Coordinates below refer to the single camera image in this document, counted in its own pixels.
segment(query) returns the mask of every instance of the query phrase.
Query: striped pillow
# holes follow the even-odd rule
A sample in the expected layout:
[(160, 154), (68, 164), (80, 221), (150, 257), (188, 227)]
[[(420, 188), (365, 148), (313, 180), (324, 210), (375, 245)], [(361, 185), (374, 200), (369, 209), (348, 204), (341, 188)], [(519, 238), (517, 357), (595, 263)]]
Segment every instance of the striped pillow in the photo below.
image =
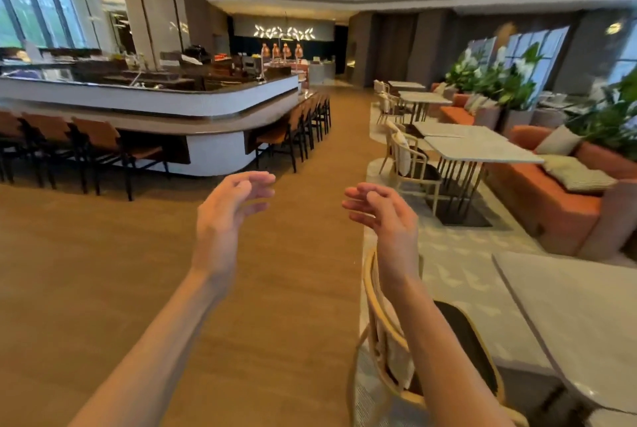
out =
[(602, 170), (592, 170), (575, 157), (540, 155), (542, 167), (571, 194), (601, 196), (617, 183)]

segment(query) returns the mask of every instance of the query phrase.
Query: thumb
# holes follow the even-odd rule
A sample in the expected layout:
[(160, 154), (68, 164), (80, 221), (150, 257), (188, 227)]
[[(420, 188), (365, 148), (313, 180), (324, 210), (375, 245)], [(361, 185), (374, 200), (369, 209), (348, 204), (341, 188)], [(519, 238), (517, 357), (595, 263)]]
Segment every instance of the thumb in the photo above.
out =
[(381, 224), (392, 222), (397, 218), (392, 199), (384, 198), (375, 190), (371, 190), (367, 193), (367, 202), (374, 210), (374, 215), (380, 220)]
[(252, 191), (252, 182), (243, 180), (235, 185), (230, 191), (230, 201), (236, 211), (248, 198)]

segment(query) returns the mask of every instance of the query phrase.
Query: tabletop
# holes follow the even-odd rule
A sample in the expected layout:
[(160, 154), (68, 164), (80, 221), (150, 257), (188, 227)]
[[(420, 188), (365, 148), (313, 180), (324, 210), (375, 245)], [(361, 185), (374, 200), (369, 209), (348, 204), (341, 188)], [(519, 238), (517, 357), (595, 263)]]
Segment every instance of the tabletop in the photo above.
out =
[(542, 164), (544, 159), (530, 150), (491, 136), (425, 136), (424, 139), (443, 158), (451, 161), (484, 163)]
[(414, 103), (440, 103), (441, 105), (450, 105), (451, 100), (447, 100), (442, 95), (432, 92), (398, 92), (400, 98), (404, 101)]
[(479, 137), (486, 140), (508, 140), (504, 135), (481, 125), (442, 124), (429, 120), (427, 122), (414, 122), (413, 126), (423, 137)]
[(586, 421), (587, 427), (637, 427), (637, 415), (601, 408)]
[(420, 85), (416, 82), (387, 82), (395, 88), (426, 88), (425, 85)]
[(494, 262), (562, 380), (637, 413), (637, 269), (513, 252)]

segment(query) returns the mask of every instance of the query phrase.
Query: wooden countertop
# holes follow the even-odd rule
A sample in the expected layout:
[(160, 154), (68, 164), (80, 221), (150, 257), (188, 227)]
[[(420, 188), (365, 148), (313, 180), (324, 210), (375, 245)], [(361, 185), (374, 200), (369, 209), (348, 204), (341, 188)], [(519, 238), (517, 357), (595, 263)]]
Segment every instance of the wooden countertop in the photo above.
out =
[(312, 97), (316, 92), (298, 93), (291, 91), (264, 101), (236, 115), (223, 118), (184, 118), (177, 116), (157, 116), (125, 113), (112, 109), (73, 107), (50, 103), (26, 102), (19, 100), (0, 100), (0, 108), (8, 109), (19, 115), (23, 111), (62, 117), (67, 121), (71, 117), (110, 122), (121, 130), (158, 133), (166, 135), (199, 135), (232, 133), (251, 130), (282, 118), (299, 103)]

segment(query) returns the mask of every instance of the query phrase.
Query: bar counter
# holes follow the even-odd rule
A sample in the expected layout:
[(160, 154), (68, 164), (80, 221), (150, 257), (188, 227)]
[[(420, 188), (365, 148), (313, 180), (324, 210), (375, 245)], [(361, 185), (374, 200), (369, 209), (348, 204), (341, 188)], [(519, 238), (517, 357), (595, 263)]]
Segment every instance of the bar counter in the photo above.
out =
[(171, 172), (199, 177), (244, 168), (255, 157), (251, 131), (312, 95), (296, 76), (210, 92), (0, 77), (0, 108), (110, 122), (127, 142), (161, 145)]

